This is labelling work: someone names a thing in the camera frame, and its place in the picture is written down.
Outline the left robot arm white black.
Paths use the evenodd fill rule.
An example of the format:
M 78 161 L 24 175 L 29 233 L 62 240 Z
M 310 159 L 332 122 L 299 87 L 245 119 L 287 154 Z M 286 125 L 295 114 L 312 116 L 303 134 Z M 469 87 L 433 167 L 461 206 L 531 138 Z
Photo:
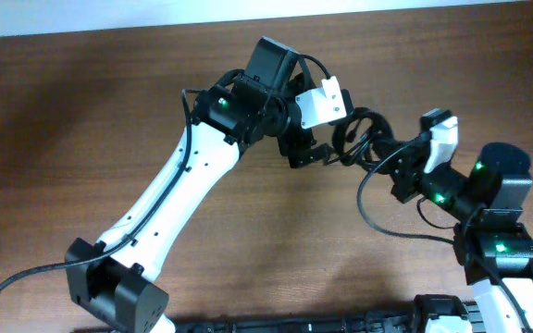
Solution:
M 311 77 L 314 58 L 269 38 L 245 68 L 225 73 L 185 102 L 185 128 L 134 206 L 95 242 L 65 255 L 70 299 L 117 332 L 171 332 L 168 294 L 156 286 L 169 251 L 204 197 L 266 137 L 299 168 L 328 156 L 314 127 L 347 115 L 338 79 Z

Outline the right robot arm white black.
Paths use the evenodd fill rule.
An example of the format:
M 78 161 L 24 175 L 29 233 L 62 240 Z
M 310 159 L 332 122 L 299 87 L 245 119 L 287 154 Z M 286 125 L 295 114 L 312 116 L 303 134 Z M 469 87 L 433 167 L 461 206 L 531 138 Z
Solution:
M 533 332 L 533 239 L 519 218 L 533 184 L 522 149 L 491 142 L 468 175 L 424 134 L 393 145 L 384 167 L 401 202 L 417 195 L 454 217 L 453 248 L 488 332 Z

